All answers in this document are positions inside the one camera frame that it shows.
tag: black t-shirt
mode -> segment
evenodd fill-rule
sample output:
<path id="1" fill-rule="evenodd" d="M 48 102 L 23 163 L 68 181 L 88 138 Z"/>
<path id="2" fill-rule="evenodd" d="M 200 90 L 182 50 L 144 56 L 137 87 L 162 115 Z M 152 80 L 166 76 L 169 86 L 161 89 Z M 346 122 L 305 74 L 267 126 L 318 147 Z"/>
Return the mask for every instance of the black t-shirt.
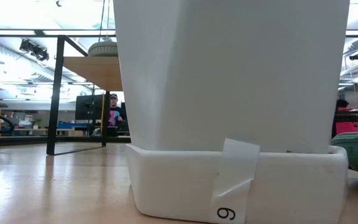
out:
<path id="1" fill-rule="evenodd" d="M 123 120 L 127 119 L 127 115 L 125 114 L 125 112 L 120 107 L 118 107 L 118 106 L 110 107 L 109 125 L 111 125 L 111 126 L 120 126 L 120 124 L 122 122 L 117 120 L 119 116 Z"/>

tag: man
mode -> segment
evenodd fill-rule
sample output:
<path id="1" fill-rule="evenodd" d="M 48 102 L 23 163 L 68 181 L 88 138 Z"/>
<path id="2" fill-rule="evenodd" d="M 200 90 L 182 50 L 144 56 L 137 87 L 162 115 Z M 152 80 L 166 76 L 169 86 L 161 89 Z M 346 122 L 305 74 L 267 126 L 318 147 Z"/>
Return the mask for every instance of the man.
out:
<path id="1" fill-rule="evenodd" d="M 127 119 L 127 116 L 123 110 L 117 106 L 118 97 L 115 93 L 110 96 L 110 126 L 122 126 Z"/>

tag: shelf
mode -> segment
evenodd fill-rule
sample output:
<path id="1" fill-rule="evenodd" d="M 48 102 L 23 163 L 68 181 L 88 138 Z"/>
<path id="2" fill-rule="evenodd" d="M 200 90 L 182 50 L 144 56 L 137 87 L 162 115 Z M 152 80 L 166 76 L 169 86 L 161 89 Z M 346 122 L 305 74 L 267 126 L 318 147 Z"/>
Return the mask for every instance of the shelf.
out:
<path id="1" fill-rule="evenodd" d="M 63 66 L 106 91 L 122 91 L 118 57 L 65 57 Z"/>

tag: printed number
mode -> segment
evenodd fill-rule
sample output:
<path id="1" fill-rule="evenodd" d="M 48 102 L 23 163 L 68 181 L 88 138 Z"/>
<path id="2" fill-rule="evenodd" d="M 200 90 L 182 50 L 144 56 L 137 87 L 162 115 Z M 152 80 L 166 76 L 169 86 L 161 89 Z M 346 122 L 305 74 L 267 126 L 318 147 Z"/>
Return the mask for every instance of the printed number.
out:
<path id="1" fill-rule="evenodd" d="M 218 214 L 219 218 L 225 219 L 225 218 L 229 217 L 229 214 L 230 214 L 229 212 L 231 212 L 233 214 L 232 217 L 230 218 L 230 220 L 233 220 L 236 217 L 236 213 L 233 210 L 231 210 L 230 208 L 220 208 L 220 209 L 218 209 L 218 211 L 216 213 Z"/>

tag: number 9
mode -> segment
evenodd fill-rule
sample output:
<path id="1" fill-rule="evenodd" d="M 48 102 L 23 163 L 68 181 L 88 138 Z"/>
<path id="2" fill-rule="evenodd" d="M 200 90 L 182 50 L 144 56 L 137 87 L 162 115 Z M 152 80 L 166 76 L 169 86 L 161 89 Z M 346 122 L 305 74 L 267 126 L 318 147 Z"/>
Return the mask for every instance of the number 9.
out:
<path id="1" fill-rule="evenodd" d="M 226 214 L 221 215 L 221 210 L 224 210 L 226 212 Z M 216 214 L 218 214 L 219 218 L 225 219 L 225 218 L 229 217 L 229 212 L 233 213 L 233 217 L 230 218 L 230 220 L 233 220 L 236 217 L 236 213 L 233 210 L 231 210 L 230 208 L 220 208 L 220 209 L 218 209 Z"/>

